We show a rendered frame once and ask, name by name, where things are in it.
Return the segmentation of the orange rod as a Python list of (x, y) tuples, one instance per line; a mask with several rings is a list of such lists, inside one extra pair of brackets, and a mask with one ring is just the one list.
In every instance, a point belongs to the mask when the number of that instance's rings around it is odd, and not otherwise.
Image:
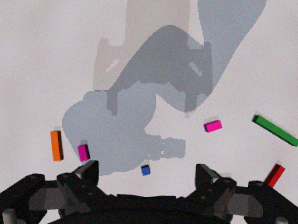
[(53, 160), (61, 161), (64, 159), (61, 131), (52, 131), (50, 132), (50, 134), (51, 134)]

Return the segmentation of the red rod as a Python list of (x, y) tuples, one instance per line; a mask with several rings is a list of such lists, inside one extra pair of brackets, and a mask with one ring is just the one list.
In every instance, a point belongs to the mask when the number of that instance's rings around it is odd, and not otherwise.
[(268, 184), (269, 186), (272, 186), (273, 188), (280, 176), (282, 175), (282, 173), (284, 172), (284, 170), (284, 167), (282, 167), (279, 164), (276, 164), (270, 172), (270, 174), (268, 175), (268, 177), (266, 178), (266, 180), (264, 181), (264, 183)]

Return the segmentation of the small blue block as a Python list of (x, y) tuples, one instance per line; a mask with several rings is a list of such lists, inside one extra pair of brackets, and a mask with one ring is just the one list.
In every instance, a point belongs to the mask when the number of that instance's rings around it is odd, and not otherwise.
[(151, 174), (149, 165), (141, 166), (141, 170), (142, 170), (143, 176)]

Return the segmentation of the small magenta block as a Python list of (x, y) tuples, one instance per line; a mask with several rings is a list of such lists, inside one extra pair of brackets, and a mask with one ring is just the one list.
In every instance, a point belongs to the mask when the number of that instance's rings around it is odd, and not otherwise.
[(78, 148), (78, 152), (79, 152), (79, 156), (80, 156), (81, 161), (87, 161), (87, 160), (90, 159), (90, 154), (89, 154), (87, 144), (80, 145), (77, 148)]
[(205, 127), (205, 131), (209, 133), (209, 132), (221, 129), (222, 125), (221, 125), (221, 121), (216, 120), (216, 121), (204, 124), (204, 127)]

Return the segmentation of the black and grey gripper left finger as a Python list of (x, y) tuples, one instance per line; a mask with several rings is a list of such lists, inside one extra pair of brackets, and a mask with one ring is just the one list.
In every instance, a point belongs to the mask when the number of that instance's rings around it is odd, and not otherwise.
[(98, 160), (89, 160), (73, 172), (59, 174), (56, 178), (45, 181), (44, 174), (34, 173), (1, 192), (0, 224), (39, 224), (47, 210), (53, 209), (58, 209), (62, 218), (76, 211), (81, 214), (126, 208), (116, 196), (107, 195), (96, 186), (99, 181)]

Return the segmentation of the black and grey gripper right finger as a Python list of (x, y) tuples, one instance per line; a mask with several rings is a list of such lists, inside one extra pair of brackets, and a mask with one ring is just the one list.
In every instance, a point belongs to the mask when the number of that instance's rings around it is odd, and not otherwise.
[(180, 196), (166, 209), (215, 215), (227, 222), (240, 215), (247, 224), (298, 224), (298, 207), (262, 181), (237, 186), (235, 180), (223, 178), (206, 164), (196, 164), (195, 187), (190, 195)]

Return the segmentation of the green rod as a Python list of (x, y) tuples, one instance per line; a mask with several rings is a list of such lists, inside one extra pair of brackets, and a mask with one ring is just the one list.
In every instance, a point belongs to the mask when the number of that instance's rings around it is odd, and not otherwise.
[(255, 115), (252, 121), (266, 129), (267, 131), (271, 132), (272, 134), (276, 135), (277, 137), (281, 138), (285, 142), (289, 143), (290, 145), (295, 147), (298, 146), (298, 139), (296, 139), (286, 131), (282, 130), (275, 124), (271, 123), (270, 121), (266, 120), (262, 116)]

